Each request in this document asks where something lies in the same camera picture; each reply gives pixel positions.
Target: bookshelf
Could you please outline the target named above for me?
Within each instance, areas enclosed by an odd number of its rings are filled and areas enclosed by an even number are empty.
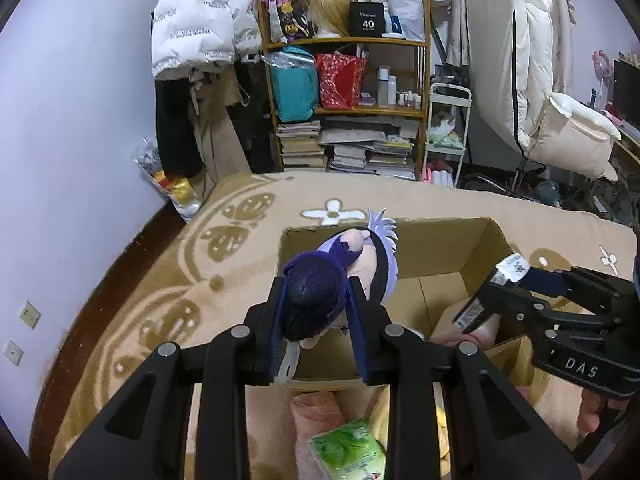
[[[407,48],[414,49],[414,71],[412,73],[414,78],[414,88],[420,89],[422,95],[422,108],[416,110],[408,107],[379,107],[374,106],[357,106],[351,110],[327,110],[319,106],[315,110],[316,115],[384,115],[384,116],[397,116],[406,117],[419,120],[418,135],[414,141],[415,150],[415,175],[419,176],[422,169],[422,157],[424,155],[424,143],[425,143],[425,131],[427,129],[427,114],[429,109],[429,77],[431,68],[431,2],[430,0],[422,0],[424,9],[424,32],[427,41],[410,41],[400,40],[396,38],[358,38],[358,37],[346,37],[346,38],[311,38],[309,40],[297,40],[290,43],[271,43],[271,33],[269,28],[269,20],[267,10],[264,7],[263,2],[258,2],[258,25],[260,27],[260,34],[262,36],[262,51],[266,55],[267,53],[278,50],[286,44],[292,45],[307,45],[313,46],[315,44],[327,44],[334,43],[336,45],[346,43],[376,43],[376,44],[389,44],[389,45],[401,45]],[[273,96],[273,87],[271,83],[271,71],[269,65],[264,63],[264,69],[267,75],[267,91],[269,95],[269,106],[271,111],[271,124],[273,127],[274,135],[278,129],[278,110]],[[280,147],[280,141],[276,136],[277,146],[277,158],[276,163],[279,169],[282,171],[282,149]]]

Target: green tissue pack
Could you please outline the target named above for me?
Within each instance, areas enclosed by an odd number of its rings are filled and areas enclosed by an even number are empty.
[[[362,419],[313,437],[309,446],[331,480],[385,477],[385,454]]]

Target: stack of books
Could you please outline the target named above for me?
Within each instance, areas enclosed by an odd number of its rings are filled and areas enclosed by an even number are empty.
[[[334,156],[329,163],[329,171],[354,171],[356,173],[370,173],[363,171],[367,164],[367,150],[358,144],[336,144]]]
[[[414,180],[411,157],[415,133],[402,136],[403,125],[391,121],[326,120],[318,143],[330,160],[327,171],[369,173]]]
[[[413,180],[414,160],[411,143],[397,135],[386,135],[385,140],[367,146],[370,155],[365,166],[383,176],[398,176]]]
[[[324,171],[326,161],[318,145],[320,129],[320,121],[278,126],[276,134],[285,170]]]

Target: electrical outlet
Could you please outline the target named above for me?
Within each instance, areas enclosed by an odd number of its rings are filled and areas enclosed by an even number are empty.
[[[14,365],[20,366],[20,360],[24,352],[22,349],[13,341],[7,341],[6,345],[4,345],[4,356],[9,359]]]
[[[24,324],[32,330],[36,328],[36,323],[40,319],[40,313],[38,309],[35,308],[29,301],[27,301],[20,309],[18,316],[24,322]]]

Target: white flower pattern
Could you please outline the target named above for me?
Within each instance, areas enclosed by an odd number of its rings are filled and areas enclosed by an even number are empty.
[[[618,257],[613,253],[607,253],[603,246],[600,246],[600,252],[602,253],[602,264],[604,266],[611,266],[611,270],[613,270],[613,273],[617,276],[618,269],[616,268],[616,263],[618,262]]]
[[[319,219],[320,225],[338,225],[349,220],[364,220],[367,216],[360,209],[342,210],[342,200],[332,198],[326,201],[324,209],[307,209],[300,213],[304,218]]]

